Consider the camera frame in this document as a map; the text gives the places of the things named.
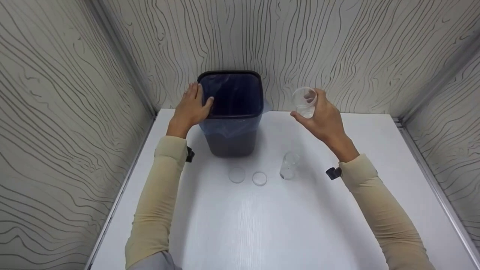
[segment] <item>trash can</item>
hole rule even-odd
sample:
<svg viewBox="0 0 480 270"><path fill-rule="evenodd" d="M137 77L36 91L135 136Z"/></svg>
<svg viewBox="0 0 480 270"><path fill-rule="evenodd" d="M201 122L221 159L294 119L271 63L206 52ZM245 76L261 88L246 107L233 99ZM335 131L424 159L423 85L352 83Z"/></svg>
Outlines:
<svg viewBox="0 0 480 270"><path fill-rule="evenodd" d="M260 75L254 71L208 71L198 76L203 102L214 97L207 119L200 123L210 151L218 157L244 157L255 149L264 110Z"/></svg>

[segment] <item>beige sleeve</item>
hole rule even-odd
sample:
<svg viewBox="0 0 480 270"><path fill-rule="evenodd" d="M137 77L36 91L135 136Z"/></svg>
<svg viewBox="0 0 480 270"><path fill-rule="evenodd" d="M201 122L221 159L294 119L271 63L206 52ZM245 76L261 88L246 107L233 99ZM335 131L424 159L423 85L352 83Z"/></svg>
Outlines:
<svg viewBox="0 0 480 270"><path fill-rule="evenodd" d="M390 270L434 270L412 221L364 155L340 163L342 179L372 229Z"/></svg>
<svg viewBox="0 0 480 270"><path fill-rule="evenodd" d="M165 136L158 143L125 245L125 269L152 254L168 250L168 235L186 158L185 139Z"/></svg>

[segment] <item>white table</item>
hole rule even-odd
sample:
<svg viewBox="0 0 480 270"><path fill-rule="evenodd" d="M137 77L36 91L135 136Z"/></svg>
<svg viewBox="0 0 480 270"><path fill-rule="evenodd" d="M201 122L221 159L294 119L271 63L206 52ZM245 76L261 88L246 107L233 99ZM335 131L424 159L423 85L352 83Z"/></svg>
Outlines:
<svg viewBox="0 0 480 270"><path fill-rule="evenodd" d="M160 111L93 270L125 267L133 214L173 112ZM475 269L390 116L342 117L347 134L417 227L436 269ZM187 139L196 155L182 174L170 235L170 251L184 270L387 269L355 200L341 179L325 174L336 157L288 112L263 115L256 149L247 158L213 156L198 126ZM305 165L299 178L286 181L279 169L292 149L303 153ZM238 166L246 177L234 184L228 171ZM268 176L265 186L253 184L256 171Z"/></svg>

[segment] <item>wood grain pattern wallpaper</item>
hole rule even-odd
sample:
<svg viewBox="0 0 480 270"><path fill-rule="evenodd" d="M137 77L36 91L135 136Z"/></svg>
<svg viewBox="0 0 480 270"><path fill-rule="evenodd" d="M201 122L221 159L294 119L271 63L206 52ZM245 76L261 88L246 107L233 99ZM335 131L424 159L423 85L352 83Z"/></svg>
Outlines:
<svg viewBox="0 0 480 270"><path fill-rule="evenodd" d="M82 0L0 0L0 269L83 269L150 120Z"/></svg>
<svg viewBox="0 0 480 270"><path fill-rule="evenodd" d="M398 116L479 28L478 0L104 0L150 88L175 107L209 70L248 69L274 110L317 86L343 112Z"/></svg>
<svg viewBox="0 0 480 270"><path fill-rule="evenodd" d="M407 130L480 251L480 54Z"/></svg>

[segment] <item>clear glass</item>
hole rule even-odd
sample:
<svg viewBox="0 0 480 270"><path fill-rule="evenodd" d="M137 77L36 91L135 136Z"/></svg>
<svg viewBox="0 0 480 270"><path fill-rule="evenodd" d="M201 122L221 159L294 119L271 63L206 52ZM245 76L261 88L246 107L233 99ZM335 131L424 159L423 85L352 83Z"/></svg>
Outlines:
<svg viewBox="0 0 480 270"><path fill-rule="evenodd" d="M282 167L280 167L280 177L285 180L291 180L295 177L297 167L300 162L300 156L295 152L288 152L283 156Z"/></svg>
<svg viewBox="0 0 480 270"><path fill-rule="evenodd" d="M310 87L300 87L293 92L292 102L296 111L305 118L311 118L315 112L317 92Z"/></svg>

